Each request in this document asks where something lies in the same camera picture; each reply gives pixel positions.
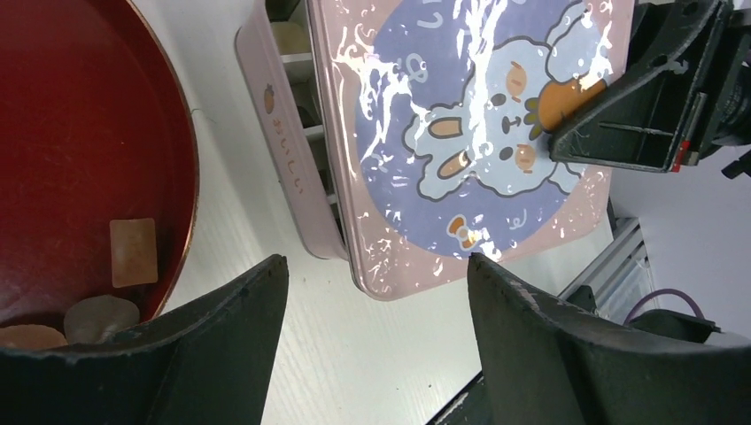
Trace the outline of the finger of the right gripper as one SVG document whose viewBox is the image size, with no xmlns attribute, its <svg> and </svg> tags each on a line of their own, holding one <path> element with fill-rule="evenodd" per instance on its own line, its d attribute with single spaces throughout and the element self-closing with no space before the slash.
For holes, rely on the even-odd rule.
<svg viewBox="0 0 751 425">
<path fill-rule="evenodd" d="M 717 46 L 728 1 L 674 1 L 634 8 L 625 73 L 575 110 L 548 142 L 556 162 L 668 173 L 697 143 L 715 93 Z"/>
</svg>

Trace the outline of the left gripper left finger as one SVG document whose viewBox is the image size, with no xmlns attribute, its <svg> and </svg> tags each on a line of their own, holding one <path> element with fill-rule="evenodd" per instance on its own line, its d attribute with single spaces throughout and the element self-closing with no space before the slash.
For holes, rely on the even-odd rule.
<svg viewBox="0 0 751 425">
<path fill-rule="evenodd" d="M 275 254 L 101 344 L 1 351 L 4 424 L 258 424 L 288 297 Z"/>
</svg>

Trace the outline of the round red plate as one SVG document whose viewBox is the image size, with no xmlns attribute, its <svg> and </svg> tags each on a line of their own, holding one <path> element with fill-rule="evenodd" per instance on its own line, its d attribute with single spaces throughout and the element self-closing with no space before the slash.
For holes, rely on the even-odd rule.
<svg viewBox="0 0 751 425">
<path fill-rule="evenodd" d="M 104 294 L 156 316 L 190 247 L 199 166 L 172 63 L 131 1 L 1 4 L 1 322 Z M 112 285 L 110 224 L 151 219 L 159 280 Z"/>
</svg>

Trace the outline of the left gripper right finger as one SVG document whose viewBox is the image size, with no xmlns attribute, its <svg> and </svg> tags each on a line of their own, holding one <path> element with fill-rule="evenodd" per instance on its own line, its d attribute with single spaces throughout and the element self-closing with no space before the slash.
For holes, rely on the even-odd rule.
<svg viewBox="0 0 751 425">
<path fill-rule="evenodd" d="M 497 424 L 747 424 L 750 349 L 601 319 L 483 254 L 468 300 Z"/>
</svg>

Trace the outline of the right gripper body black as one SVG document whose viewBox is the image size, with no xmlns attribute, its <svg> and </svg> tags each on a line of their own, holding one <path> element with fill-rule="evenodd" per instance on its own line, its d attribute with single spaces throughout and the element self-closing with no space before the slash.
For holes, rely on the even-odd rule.
<svg viewBox="0 0 751 425">
<path fill-rule="evenodd" d="M 724 147 L 750 144 L 750 8 L 732 1 L 676 1 L 692 31 L 673 61 L 670 171 L 697 166 Z"/>
</svg>

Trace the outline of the square metal tray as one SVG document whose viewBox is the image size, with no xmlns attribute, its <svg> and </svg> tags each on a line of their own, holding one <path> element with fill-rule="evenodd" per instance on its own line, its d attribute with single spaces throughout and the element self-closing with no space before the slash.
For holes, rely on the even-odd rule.
<svg viewBox="0 0 751 425">
<path fill-rule="evenodd" d="M 348 261 L 379 301 L 596 229 L 610 171 L 553 132 L 624 72 L 632 1 L 310 1 Z"/>
</svg>

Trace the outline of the pink divided chocolate box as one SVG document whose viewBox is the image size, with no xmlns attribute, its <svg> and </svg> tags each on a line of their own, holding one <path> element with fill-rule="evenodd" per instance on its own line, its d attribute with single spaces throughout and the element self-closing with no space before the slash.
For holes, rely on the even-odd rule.
<svg viewBox="0 0 751 425">
<path fill-rule="evenodd" d="M 253 1 L 235 48 L 299 238 L 319 259 L 346 259 L 342 236 L 294 102 L 263 1 Z"/>
</svg>

